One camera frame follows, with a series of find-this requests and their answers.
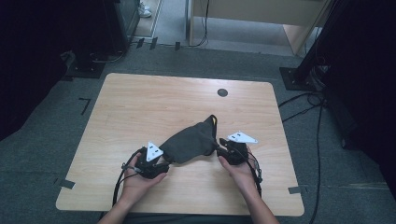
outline dark fabric pouch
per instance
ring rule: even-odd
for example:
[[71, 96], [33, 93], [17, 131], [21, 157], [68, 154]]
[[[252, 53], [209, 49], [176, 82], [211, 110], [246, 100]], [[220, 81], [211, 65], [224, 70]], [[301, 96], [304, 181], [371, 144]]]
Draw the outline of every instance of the dark fabric pouch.
[[200, 155], [209, 156], [216, 149], [218, 120], [214, 115], [190, 126], [164, 142], [160, 149], [168, 162], [183, 163]]

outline desk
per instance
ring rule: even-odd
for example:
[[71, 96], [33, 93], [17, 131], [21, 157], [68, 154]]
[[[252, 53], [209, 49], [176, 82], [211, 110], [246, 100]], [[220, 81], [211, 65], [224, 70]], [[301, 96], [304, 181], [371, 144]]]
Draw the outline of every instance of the desk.
[[[218, 89], [228, 91], [218, 96]], [[61, 210], [108, 211], [123, 162], [148, 141], [159, 146], [173, 134], [211, 114], [218, 140], [242, 131], [262, 168], [262, 197], [277, 216], [304, 212], [290, 152], [270, 83], [187, 77], [110, 74], [90, 120], [56, 206]], [[181, 165], [155, 186], [133, 212], [247, 215], [248, 209], [216, 153]]]
[[[193, 40], [193, 17], [205, 16], [207, 1], [191, 0], [190, 45]], [[209, 3], [208, 17], [284, 24], [283, 28], [291, 49], [294, 54], [297, 54], [312, 30], [320, 25], [331, 1], [212, 0]]]

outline gray carpet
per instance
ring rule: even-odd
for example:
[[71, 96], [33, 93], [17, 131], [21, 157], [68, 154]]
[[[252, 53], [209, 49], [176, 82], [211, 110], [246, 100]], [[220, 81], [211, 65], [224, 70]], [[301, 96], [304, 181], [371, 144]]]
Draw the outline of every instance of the gray carpet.
[[[296, 57], [210, 49], [174, 51], [164, 46], [149, 50], [144, 45], [141, 49], [132, 46], [123, 58], [107, 64], [100, 79], [60, 81], [25, 125], [0, 142], [0, 223], [98, 220], [97, 212], [57, 210], [60, 187], [53, 183], [66, 176], [106, 74], [266, 81], [274, 85], [281, 103], [300, 92], [285, 90], [278, 67], [296, 67], [300, 62]], [[83, 115], [86, 101], [78, 98], [92, 99]], [[281, 107], [280, 113], [287, 118], [309, 106], [301, 98]], [[314, 211], [318, 112], [316, 108], [284, 123], [305, 213], [279, 217], [281, 223], [308, 223]], [[377, 165], [361, 151], [342, 149], [340, 141], [331, 111], [324, 108], [319, 134], [322, 181], [315, 223], [396, 223], [396, 202]]]

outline person's right hand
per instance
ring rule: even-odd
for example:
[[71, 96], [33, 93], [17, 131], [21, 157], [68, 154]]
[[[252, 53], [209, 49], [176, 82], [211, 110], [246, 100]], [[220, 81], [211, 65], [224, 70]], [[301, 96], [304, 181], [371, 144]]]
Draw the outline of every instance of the person's right hand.
[[[254, 167], [253, 157], [249, 147], [247, 147], [247, 151], [249, 152], [248, 162], [252, 167]], [[230, 163], [228, 163], [227, 160], [221, 156], [219, 156], [219, 161], [221, 165], [230, 173], [230, 176], [233, 178], [233, 181], [240, 190], [251, 190], [256, 188], [253, 175], [247, 163], [243, 162], [239, 165], [230, 165]]]

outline floor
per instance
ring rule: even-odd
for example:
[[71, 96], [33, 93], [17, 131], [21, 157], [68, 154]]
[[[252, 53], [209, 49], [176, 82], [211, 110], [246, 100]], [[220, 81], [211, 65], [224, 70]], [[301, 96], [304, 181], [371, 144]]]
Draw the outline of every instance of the floor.
[[[187, 47], [190, 43], [186, 31], [186, 1], [185, 0], [145, 0], [145, 5], [155, 9], [158, 18], [141, 18], [136, 29], [134, 41], [144, 37], [147, 42], [154, 37], [157, 44]], [[193, 18], [194, 39], [192, 45], [199, 44], [205, 35], [203, 18]], [[206, 41], [199, 47], [202, 49], [222, 49], [239, 52], [254, 52], [280, 56], [304, 57], [315, 41], [319, 28], [316, 28], [308, 38], [305, 46], [294, 55], [282, 24], [254, 21], [232, 21], [208, 18], [206, 22]]]

